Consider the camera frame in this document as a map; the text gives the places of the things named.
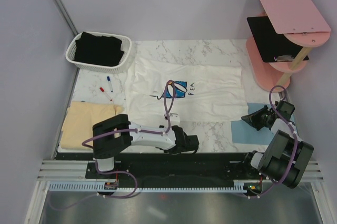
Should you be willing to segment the white daisy print t shirt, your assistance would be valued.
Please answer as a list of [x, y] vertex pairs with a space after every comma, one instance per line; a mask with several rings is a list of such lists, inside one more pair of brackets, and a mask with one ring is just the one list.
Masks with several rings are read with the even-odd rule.
[[236, 66], [180, 65], [138, 57], [127, 72], [126, 110], [139, 124], [164, 117], [164, 101], [182, 121], [231, 122], [247, 114], [242, 69]]

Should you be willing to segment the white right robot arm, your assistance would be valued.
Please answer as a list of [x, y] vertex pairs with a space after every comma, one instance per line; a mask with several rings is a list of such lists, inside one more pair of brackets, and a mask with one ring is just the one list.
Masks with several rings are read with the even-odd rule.
[[241, 172], [246, 178], [251, 179], [262, 173], [291, 189], [299, 184], [314, 147], [302, 141], [296, 133], [291, 121], [294, 111], [293, 104], [276, 101], [274, 107], [265, 105], [241, 117], [256, 130], [267, 128], [273, 133], [273, 139], [264, 153], [253, 151], [246, 155], [246, 162], [241, 165]]

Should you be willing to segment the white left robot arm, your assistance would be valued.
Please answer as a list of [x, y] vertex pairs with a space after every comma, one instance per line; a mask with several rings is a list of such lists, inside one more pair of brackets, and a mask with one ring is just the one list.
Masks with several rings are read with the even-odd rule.
[[92, 132], [93, 157], [103, 178], [115, 174], [115, 156], [131, 146], [154, 147], [168, 154], [195, 152], [199, 148], [198, 137], [187, 135], [178, 125], [143, 126], [129, 121], [126, 114], [93, 125]]

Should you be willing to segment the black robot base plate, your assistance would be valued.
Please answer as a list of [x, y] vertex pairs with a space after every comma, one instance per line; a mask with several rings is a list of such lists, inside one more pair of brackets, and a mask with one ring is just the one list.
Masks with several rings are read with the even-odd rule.
[[133, 175], [99, 174], [95, 164], [87, 166], [87, 179], [118, 179], [134, 186], [225, 186], [234, 180], [261, 179], [259, 172], [246, 162], [248, 153], [121, 153], [115, 158], [114, 169]]

